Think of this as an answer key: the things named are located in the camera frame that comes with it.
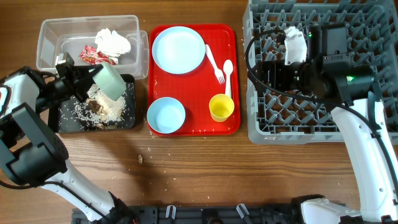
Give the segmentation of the light blue bowl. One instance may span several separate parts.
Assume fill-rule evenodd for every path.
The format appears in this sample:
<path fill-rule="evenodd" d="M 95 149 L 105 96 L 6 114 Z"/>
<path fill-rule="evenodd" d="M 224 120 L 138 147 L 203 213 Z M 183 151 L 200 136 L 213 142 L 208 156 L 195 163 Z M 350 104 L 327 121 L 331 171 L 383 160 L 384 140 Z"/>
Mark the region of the light blue bowl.
<path fill-rule="evenodd" d="M 149 126 L 160 134 L 176 132 L 183 126 L 185 118 L 184 106 L 172 97 L 162 97 L 153 101 L 147 110 Z"/>

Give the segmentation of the green bowl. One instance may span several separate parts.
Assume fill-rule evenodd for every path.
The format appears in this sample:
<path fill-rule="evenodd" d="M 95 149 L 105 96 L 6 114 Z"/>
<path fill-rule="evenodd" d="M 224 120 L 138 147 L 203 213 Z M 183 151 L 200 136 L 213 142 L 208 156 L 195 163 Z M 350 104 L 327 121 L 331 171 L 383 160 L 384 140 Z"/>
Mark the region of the green bowl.
<path fill-rule="evenodd" d="M 117 101 L 126 91 L 126 84 L 111 64 L 102 62 L 101 66 L 103 68 L 93 76 L 93 80 L 108 98 Z"/>

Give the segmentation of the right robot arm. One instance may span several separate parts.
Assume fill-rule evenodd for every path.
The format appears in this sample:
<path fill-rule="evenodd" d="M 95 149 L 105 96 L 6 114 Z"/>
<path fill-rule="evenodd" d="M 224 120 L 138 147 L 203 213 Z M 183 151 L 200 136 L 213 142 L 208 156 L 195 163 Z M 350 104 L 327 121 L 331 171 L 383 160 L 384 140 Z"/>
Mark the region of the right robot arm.
<path fill-rule="evenodd" d="M 384 118 L 382 91 L 374 70 L 351 62 L 343 24 L 276 29 L 285 59 L 264 62 L 260 88 L 330 107 L 331 118 L 348 150 L 359 190 L 360 209 L 351 210 L 322 196 L 292 201 L 299 223 L 396 223 L 397 157 Z"/>

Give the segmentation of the black food waste tray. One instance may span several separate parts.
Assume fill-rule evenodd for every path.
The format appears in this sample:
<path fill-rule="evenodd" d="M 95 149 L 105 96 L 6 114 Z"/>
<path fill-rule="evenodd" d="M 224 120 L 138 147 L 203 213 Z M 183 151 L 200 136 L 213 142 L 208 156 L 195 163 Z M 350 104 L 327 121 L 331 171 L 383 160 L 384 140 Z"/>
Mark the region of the black food waste tray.
<path fill-rule="evenodd" d="M 126 100 L 126 108 L 122 117 L 124 121 L 115 123 L 114 126 L 107 126 L 105 129 L 131 129 L 134 127 L 136 115 L 136 101 L 135 101 L 135 80 L 130 75 L 122 75 L 123 80 L 126 83 L 126 91 L 122 94 Z M 79 102 L 76 98 L 71 98 L 68 101 L 64 101 L 59 106 L 50 109 L 48 125 L 56 133 L 75 133 L 82 131 L 96 131 L 104 130 L 95 128 L 93 125 L 86 125 L 83 121 L 80 121 L 76 115 L 73 114 L 75 105 Z"/>

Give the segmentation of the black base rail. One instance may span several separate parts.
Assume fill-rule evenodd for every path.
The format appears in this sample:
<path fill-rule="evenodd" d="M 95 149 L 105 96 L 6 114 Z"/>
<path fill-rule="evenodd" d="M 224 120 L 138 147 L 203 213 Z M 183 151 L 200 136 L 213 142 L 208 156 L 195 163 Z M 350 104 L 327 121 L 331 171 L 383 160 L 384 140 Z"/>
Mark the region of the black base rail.
<path fill-rule="evenodd" d="M 165 207 L 131 206 L 139 223 L 208 223 L 209 218 L 219 218 L 223 223 L 245 223 L 235 206 L 232 207 L 177 207 L 175 218 L 166 217 Z M 252 223 L 302 223 L 296 209 L 288 203 L 275 203 L 247 207 Z"/>

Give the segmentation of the light blue plate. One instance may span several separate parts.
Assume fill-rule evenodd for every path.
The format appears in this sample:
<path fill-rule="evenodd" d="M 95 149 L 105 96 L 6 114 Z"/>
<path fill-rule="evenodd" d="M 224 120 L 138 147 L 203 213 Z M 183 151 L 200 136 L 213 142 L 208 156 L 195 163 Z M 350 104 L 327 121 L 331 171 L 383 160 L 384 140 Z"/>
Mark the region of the light blue plate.
<path fill-rule="evenodd" d="M 163 71 L 182 75 L 194 71 L 205 57 L 205 41 L 185 26 L 161 31 L 152 44 L 152 58 Z"/>

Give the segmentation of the clear plastic waste bin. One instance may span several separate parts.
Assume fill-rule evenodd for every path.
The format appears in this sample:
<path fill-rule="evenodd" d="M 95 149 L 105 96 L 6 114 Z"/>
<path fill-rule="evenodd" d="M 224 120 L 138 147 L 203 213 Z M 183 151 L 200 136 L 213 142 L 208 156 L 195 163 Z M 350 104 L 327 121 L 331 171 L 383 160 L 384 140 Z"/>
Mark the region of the clear plastic waste bin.
<path fill-rule="evenodd" d="M 79 59 L 85 46 L 95 47 L 97 33 L 108 28 L 127 38 L 131 51 L 119 57 L 115 69 L 135 79 L 145 79 L 149 73 L 149 40 L 146 31 L 139 28 L 135 15 L 91 16 L 47 19 L 43 21 L 37 44 L 36 67 L 55 73 L 57 56 L 69 53 L 75 65 L 86 65 Z"/>

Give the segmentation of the red serving tray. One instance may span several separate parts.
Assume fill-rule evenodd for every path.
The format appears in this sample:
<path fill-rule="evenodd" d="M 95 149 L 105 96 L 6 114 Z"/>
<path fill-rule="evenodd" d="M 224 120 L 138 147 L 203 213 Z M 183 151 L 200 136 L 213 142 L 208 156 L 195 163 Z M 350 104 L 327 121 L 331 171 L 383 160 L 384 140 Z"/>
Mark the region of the red serving tray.
<path fill-rule="evenodd" d="M 155 39 L 170 25 L 156 27 L 150 33 L 150 59 L 148 74 L 148 104 L 162 97 L 172 97 L 182 103 L 186 111 L 184 124 L 171 136 L 227 135 L 235 133 L 241 124 L 239 100 L 239 70 L 236 56 L 236 35 L 226 24 L 185 24 L 196 31 L 204 43 L 210 46 L 218 68 L 226 60 L 233 63 L 231 93 L 234 101 L 233 114 L 224 122 L 212 119 L 209 102 L 219 93 L 224 93 L 225 85 L 215 77 L 214 69 L 206 57 L 196 69 L 186 74 L 171 74 L 155 63 Z"/>

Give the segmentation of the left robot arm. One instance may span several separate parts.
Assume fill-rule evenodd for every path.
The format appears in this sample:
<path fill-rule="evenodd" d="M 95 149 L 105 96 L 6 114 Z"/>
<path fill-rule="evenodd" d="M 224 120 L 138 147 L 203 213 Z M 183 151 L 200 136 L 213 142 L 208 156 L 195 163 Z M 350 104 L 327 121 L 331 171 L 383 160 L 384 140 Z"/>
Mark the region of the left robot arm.
<path fill-rule="evenodd" d="M 64 143 L 40 113 L 69 100 L 88 98 L 93 84 L 122 76 L 107 65 L 64 62 L 57 74 L 22 67 L 1 79 L 1 170 L 12 181 L 5 188 L 41 187 L 70 202 L 91 223 L 135 223 L 136 214 L 111 192 L 88 180 L 69 160 Z"/>

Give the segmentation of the yellow plastic cup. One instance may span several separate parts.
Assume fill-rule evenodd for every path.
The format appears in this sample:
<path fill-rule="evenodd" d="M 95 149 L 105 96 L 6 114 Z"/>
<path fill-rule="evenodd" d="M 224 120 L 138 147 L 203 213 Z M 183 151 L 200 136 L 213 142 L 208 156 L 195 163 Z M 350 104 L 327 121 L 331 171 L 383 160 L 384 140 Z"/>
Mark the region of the yellow plastic cup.
<path fill-rule="evenodd" d="M 214 121 L 224 122 L 233 114 L 234 101 L 228 95 L 217 94 L 211 98 L 209 110 Z"/>

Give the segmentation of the white napkin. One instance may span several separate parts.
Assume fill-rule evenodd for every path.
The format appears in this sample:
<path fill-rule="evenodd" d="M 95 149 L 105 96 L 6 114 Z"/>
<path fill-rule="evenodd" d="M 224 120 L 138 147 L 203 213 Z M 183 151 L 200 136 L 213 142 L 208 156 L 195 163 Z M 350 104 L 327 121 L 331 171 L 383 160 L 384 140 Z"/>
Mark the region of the white napkin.
<path fill-rule="evenodd" d="M 110 31 L 108 28 L 97 33 L 95 44 L 97 45 L 97 52 L 112 58 L 118 58 L 131 51 L 131 44 L 127 38 L 119 35 L 115 30 Z"/>

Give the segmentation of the red snack wrapper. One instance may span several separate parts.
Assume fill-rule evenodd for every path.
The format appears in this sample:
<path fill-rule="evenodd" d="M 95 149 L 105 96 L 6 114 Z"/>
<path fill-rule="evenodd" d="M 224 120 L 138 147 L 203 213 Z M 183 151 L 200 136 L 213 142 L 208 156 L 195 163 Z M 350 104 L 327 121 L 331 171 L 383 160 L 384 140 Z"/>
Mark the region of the red snack wrapper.
<path fill-rule="evenodd" d="M 79 59 L 90 64 L 97 65 L 102 62 L 109 63 L 111 65 L 115 65 L 116 62 L 111 59 L 109 56 L 103 54 L 102 52 L 97 52 L 96 49 L 92 46 L 85 45 L 83 50 L 79 55 Z"/>

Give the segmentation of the white plastic fork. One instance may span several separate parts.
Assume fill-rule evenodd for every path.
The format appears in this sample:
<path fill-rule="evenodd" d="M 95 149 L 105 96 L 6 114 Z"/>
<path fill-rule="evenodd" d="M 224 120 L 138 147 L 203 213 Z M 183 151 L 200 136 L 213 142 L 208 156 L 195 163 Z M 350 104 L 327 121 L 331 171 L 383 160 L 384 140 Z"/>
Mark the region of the white plastic fork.
<path fill-rule="evenodd" d="M 213 67 L 214 74 L 215 74 L 217 81 L 220 84 L 223 84 L 225 82 L 223 72 L 218 68 L 218 66 L 215 62 L 214 56 L 212 54 L 212 51 L 210 49 L 210 46 L 208 44 L 205 45 L 205 53 L 206 53 L 208 60 L 211 63 L 211 66 Z"/>

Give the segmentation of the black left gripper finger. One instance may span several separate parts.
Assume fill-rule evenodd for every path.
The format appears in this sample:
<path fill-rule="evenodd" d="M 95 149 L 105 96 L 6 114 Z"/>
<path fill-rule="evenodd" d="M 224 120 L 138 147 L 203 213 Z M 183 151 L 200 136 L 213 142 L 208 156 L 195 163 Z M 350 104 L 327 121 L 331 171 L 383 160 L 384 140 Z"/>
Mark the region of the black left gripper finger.
<path fill-rule="evenodd" d="M 90 90 L 93 84 L 94 81 L 81 82 L 76 84 L 73 93 L 75 98 L 81 103 L 86 101 L 89 98 L 88 91 Z"/>
<path fill-rule="evenodd" d="M 103 66 L 101 64 L 81 65 L 81 66 L 74 66 L 74 69 L 78 78 L 84 78 L 84 77 L 95 76 L 103 69 Z"/>

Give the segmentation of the grey dishwasher rack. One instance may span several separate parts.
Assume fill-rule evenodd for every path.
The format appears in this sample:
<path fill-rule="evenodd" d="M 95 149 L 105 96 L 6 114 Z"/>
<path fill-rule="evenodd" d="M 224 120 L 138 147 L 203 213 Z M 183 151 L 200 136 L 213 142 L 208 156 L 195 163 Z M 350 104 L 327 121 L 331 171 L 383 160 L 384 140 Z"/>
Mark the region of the grey dishwasher rack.
<path fill-rule="evenodd" d="M 265 30 L 343 23 L 348 51 L 355 65 L 377 70 L 385 117 L 393 144 L 397 143 L 397 3 L 394 1 L 249 1 L 243 15 L 244 49 L 251 66 L 282 60 L 283 46 L 275 35 L 259 40 Z M 340 142 L 342 136 L 324 106 L 261 91 L 254 84 L 246 93 L 248 136 L 255 144 Z"/>

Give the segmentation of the white plastic spoon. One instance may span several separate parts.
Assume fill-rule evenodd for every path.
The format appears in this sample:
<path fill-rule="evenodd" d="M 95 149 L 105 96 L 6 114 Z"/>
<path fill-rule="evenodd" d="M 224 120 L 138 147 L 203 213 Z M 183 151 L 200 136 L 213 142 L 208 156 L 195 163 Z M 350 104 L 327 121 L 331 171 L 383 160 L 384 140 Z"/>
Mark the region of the white plastic spoon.
<path fill-rule="evenodd" d="M 225 78 L 225 95 L 232 97 L 231 94 L 231 75 L 234 70 L 233 63 L 231 60 L 226 60 L 223 65 L 223 71 L 226 75 Z"/>

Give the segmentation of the rice and food scraps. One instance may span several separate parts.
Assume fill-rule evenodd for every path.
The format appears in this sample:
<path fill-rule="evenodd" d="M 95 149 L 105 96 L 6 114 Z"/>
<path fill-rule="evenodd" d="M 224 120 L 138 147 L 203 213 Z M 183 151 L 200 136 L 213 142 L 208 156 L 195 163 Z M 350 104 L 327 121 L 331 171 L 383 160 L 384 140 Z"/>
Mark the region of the rice and food scraps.
<path fill-rule="evenodd" d="M 120 96 L 113 101 L 99 86 L 93 84 L 88 90 L 88 99 L 82 103 L 77 103 L 73 109 L 73 114 L 80 121 L 88 126 L 105 129 L 107 126 L 114 126 L 115 123 L 124 121 L 122 117 L 126 108 L 126 100 Z"/>

